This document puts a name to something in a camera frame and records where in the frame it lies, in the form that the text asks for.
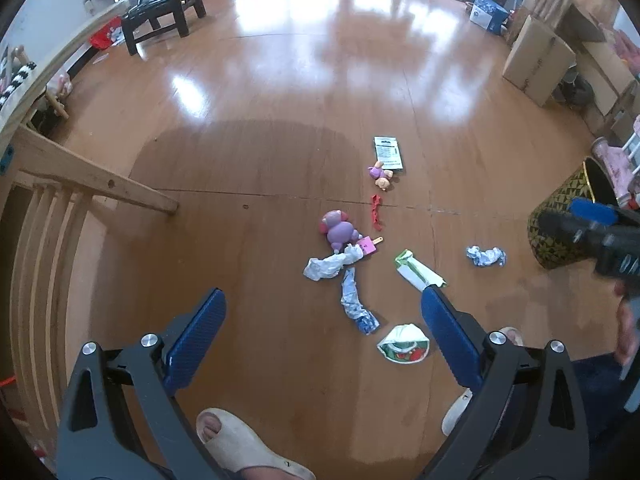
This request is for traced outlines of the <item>person's right hand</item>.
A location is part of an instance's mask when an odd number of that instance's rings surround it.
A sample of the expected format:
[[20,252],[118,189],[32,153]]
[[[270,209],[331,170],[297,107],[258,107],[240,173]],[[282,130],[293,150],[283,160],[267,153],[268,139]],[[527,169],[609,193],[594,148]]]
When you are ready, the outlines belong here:
[[621,366],[626,366],[634,358],[639,339],[634,315],[627,300],[626,286],[622,282],[616,282],[614,294],[620,300],[616,311],[617,341],[614,356]]

